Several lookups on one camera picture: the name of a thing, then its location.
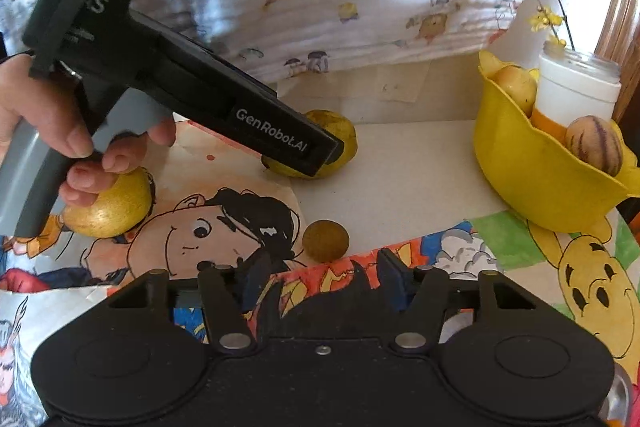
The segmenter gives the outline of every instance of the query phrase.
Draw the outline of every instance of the human hand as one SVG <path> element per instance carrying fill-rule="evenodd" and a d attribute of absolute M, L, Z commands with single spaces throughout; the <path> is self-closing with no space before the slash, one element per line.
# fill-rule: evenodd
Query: human hand
<path fill-rule="evenodd" d="M 29 55 L 16 55 L 0 64 L 0 162 L 4 159 L 15 126 L 24 118 L 44 142 L 69 158 L 87 158 L 94 144 L 73 96 L 73 82 L 62 74 L 55 82 L 31 78 Z M 175 121 L 169 118 L 142 136 L 114 140 L 101 161 L 76 162 L 60 186 L 66 204 L 90 206 L 99 192 L 107 190 L 117 175 L 131 172 L 142 163 L 146 142 L 171 146 L 175 141 Z"/>

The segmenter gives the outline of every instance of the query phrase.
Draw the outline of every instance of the orange label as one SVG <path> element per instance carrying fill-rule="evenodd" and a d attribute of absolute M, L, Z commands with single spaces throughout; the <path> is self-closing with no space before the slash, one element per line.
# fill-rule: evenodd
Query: orange label
<path fill-rule="evenodd" d="M 547 134 L 550 134 L 562 145 L 564 145 L 564 135 L 566 134 L 566 127 L 546 117 L 535 107 L 533 108 L 533 113 L 531 115 L 531 124 L 533 127 L 537 127 L 538 129 L 540 129 L 540 131 L 544 131 Z"/>

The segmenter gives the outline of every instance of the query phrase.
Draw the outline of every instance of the metal screw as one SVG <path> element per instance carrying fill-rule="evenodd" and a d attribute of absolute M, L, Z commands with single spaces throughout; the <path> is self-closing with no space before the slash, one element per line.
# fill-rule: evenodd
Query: metal screw
<path fill-rule="evenodd" d="M 400 333 L 396 336 L 396 344 L 403 349 L 418 349 L 426 343 L 427 339 L 425 339 L 420 333 L 414 333 L 412 331 Z"/>
<path fill-rule="evenodd" d="M 331 353 L 331 347 L 329 346 L 318 346 L 316 347 L 317 355 L 328 355 Z"/>
<path fill-rule="evenodd" d="M 220 337 L 220 346 L 225 349 L 246 349 L 251 346 L 251 339 L 244 333 L 227 333 Z"/>

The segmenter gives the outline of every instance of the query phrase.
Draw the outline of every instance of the wooden frame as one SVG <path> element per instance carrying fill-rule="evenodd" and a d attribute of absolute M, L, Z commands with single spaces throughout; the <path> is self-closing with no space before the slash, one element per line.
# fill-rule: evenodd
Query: wooden frame
<path fill-rule="evenodd" d="M 635 95 L 640 80 L 639 26 L 640 0 L 611 0 L 596 47 L 596 55 L 614 60 L 622 68 L 622 89 L 613 114 L 621 126 L 628 120 L 625 115 L 633 105 L 640 108 L 640 99 L 632 103 L 632 99 L 638 98 Z"/>

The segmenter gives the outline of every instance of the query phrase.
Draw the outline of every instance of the round black pad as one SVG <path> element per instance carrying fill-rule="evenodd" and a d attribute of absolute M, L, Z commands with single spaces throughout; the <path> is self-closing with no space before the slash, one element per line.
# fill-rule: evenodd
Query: round black pad
<path fill-rule="evenodd" d="M 597 410 L 613 378 L 606 346 L 571 323 L 516 323 L 477 323 L 442 346 L 443 374 L 462 398 L 493 415 L 525 422 Z"/>
<path fill-rule="evenodd" d="M 495 360 L 517 377 L 548 378 L 564 371 L 570 361 L 562 344 L 544 337 L 519 335 L 495 346 Z"/>
<path fill-rule="evenodd" d="M 206 368 L 204 346 L 169 323 L 148 325 L 148 332 L 105 329 L 76 340 L 78 330 L 55 334 L 36 351 L 33 383 L 61 415 L 101 423 L 153 417 L 187 394 Z"/>

